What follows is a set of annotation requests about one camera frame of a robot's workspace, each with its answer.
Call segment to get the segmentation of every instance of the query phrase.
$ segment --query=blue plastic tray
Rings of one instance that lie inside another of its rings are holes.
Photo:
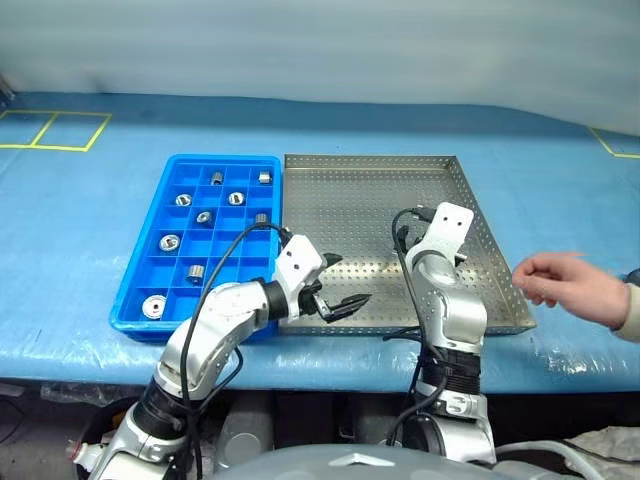
[[[258,181],[269,171],[271,184]],[[223,173],[222,185],[210,185],[214,172]],[[231,206],[229,194],[242,192],[243,205]],[[176,196],[189,194],[190,206],[177,206]],[[254,223],[258,213],[281,223],[282,169],[280,160],[266,156],[174,155],[167,162],[142,231],[131,255],[111,310],[116,330],[143,342],[166,341],[191,317],[203,285],[186,279],[190,265],[206,266],[205,282],[236,236]],[[212,226],[196,223],[200,212],[213,214]],[[167,234],[180,237],[172,252],[159,247]],[[214,286],[244,282],[257,277],[270,279],[278,255],[278,236],[272,230],[251,232],[220,271]],[[162,317],[151,320],[142,313],[150,295],[163,295]]]

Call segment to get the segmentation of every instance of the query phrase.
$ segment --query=stainless steel tray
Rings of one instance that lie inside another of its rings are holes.
[[[326,300],[373,294],[353,317],[331,325],[303,317],[293,326],[281,325],[284,332],[371,335],[416,325],[393,251],[391,220],[402,208],[437,207],[443,201],[475,213],[461,248],[468,260],[457,272],[484,301],[487,333],[535,326],[456,157],[286,155],[284,189],[284,224],[307,235],[321,252],[344,257],[320,278]],[[419,222],[410,224],[410,235],[424,232]]]

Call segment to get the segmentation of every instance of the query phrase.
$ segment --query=white wall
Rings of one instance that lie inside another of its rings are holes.
[[[520,108],[640,133],[640,0],[1,0],[17,90]]]

